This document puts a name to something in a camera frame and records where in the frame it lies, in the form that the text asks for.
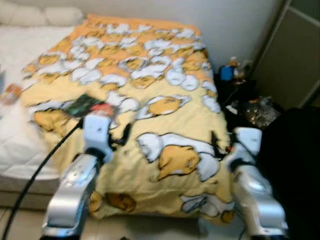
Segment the yellow comforter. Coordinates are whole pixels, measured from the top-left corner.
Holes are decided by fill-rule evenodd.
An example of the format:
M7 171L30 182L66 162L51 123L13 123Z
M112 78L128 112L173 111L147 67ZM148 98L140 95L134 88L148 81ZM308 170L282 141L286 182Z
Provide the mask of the yellow comforter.
M21 99L49 149L76 124L63 109L82 94L117 106L115 138L133 122L127 144L100 171L94 216L200 213L231 221L230 176L211 132L221 151L229 138L196 27L89 15L24 71L31 78ZM54 156L57 168L65 169L83 146L78 130Z

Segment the white wall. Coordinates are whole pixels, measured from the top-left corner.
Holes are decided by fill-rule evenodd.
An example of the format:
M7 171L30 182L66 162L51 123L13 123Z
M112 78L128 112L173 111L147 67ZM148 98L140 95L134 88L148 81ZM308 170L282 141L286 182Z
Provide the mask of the white wall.
M193 24L203 32L215 66L229 57L253 59L282 0L11 0L37 6L76 6L84 13Z

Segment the tile floor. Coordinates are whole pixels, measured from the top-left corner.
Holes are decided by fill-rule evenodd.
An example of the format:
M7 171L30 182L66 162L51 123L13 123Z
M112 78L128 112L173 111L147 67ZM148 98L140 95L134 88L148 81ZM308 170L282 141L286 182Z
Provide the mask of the tile floor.
M0 208L0 236L10 210ZM20 210L11 227L8 240L38 240L44 213ZM207 233L200 234L196 219L152 216L112 216L102 220L89 218L82 240L238 240L244 223L236 217L228 226L204 223Z

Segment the white pillow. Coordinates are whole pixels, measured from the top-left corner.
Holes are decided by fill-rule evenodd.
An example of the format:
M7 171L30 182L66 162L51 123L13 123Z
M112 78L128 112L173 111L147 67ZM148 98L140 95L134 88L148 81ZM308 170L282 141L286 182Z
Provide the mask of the white pillow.
M39 7L20 5L9 24L24 27L45 26L48 25L48 21Z
M16 3L0 0L0 24L9 24L18 8Z
M76 7L47 7L45 15L50 25L72 26L81 24L84 16Z

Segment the white mattress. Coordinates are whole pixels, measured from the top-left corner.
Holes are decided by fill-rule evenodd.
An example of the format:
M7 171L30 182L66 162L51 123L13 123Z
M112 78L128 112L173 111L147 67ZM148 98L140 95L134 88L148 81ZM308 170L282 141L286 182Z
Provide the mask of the white mattress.
M21 69L41 53L71 33L73 27L16 27L0 25L0 90L21 83ZM48 153L36 126L26 122L24 109L17 102L0 119L0 176L29 179ZM49 162L38 180L58 178Z

